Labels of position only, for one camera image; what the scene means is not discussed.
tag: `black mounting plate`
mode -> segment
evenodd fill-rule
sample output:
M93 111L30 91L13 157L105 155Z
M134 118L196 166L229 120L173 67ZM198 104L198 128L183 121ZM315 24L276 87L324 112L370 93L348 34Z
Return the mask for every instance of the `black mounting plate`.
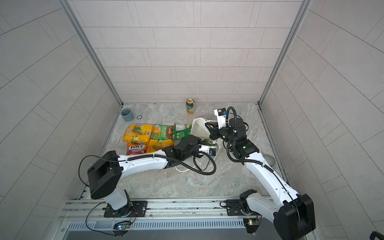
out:
M145 212L147 210L147 204L148 204L147 201L132 201L132 206L136 210L136 217L145 216ZM129 213L126 216L119 216L119 210L114 210L110 204L107 205L104 212L104 217L131 217L131 215L132 215L132 212L129 211Z
M227 215L228 216L256 216L259 215L257 212L252 212L251 214L244 214L243 211L240 209L240 204L238 199L228 199L226 200L228 205L231 207L227 208Z

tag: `blue mug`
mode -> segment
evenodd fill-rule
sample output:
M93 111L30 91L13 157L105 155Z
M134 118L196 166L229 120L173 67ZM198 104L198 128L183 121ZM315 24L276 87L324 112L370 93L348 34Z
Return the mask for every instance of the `blue mug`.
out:
M120 114L126 122L130 122L135 118L133 112L128 108L121 110Z

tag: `red candy package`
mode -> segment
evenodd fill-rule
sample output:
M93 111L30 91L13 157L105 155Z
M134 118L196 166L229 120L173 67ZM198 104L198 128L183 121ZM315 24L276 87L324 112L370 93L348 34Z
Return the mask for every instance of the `red candy package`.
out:
M138 155L147 152L146 144L127 144L127 155Z

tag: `yellow snack package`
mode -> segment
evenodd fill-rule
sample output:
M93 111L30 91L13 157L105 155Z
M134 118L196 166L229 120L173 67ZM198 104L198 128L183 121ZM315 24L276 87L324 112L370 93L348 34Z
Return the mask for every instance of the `yellow snack package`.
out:
M171 145L173 145L173 141L171 139L165 139L165 140L151 139L149 140L149 143L148 143L147 153L156 152L157 150L163 149L165 147L169 147Z
M128 144L145 144L149 142L152 133L150 124L131 124L125 130L122 140Z

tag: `beer can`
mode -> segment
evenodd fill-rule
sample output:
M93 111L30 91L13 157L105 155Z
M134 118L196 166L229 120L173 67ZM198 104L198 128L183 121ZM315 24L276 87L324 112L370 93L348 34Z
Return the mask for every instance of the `beer can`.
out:
M192 98L188 99L185 103L187 105L187 113L193 113L195 107L195 101Z

